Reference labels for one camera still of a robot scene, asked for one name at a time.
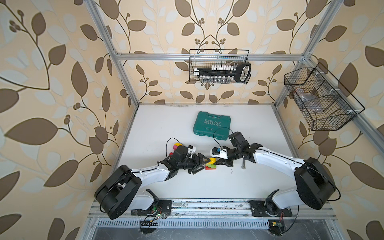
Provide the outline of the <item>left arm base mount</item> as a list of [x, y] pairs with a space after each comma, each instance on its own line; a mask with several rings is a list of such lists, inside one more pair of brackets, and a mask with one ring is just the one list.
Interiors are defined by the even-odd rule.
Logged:
[[147, 210], [131, 210], [132, 216], [159, 216], [166, 219], [172, 211], [172, 200], [156, 200]]

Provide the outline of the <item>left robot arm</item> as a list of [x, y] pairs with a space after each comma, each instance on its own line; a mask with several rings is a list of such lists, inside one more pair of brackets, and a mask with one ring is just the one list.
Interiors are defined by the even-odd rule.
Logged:
[[170, 180], [179, 170], [194, 175], [210, 162], [210, 158], [197, 154], [195, 147], [180, 145], [154, 167], [130, 169], [126, 165], [119, 166], [96, 190], [94, 197], [100, 211], [111, 220], [126, 211], [137, 216], [154, 216], [161, 213], [162, 207], [158, 196], [147, 186]]

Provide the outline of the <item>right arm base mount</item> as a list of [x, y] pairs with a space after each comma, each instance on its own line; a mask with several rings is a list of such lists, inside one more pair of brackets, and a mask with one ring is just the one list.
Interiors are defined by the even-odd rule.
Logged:
[[292, 217], [292, 211], [278, 208], [273, 202], [265, 200], [249, 201], [253, 217]]

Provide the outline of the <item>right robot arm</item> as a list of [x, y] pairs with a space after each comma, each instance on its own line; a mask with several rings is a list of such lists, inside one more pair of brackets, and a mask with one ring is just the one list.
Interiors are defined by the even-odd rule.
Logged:
[[320, 210], [331, 201], [334, 192], [339, 192], [331, 175], [317, 159], [306, 160], [288, 157], [262, 145], [249, 144], [242, 133], [229, 135], [233, 148], [224, 147], [224, 165], [233, 166], [233, 161], [243, 159], [254, 164], [264, 165], [295, 180], [295, 186], [286, 190], [275, 190], [267, 196], [264, 206], [269, 215], [292, 206], [306, 205]]

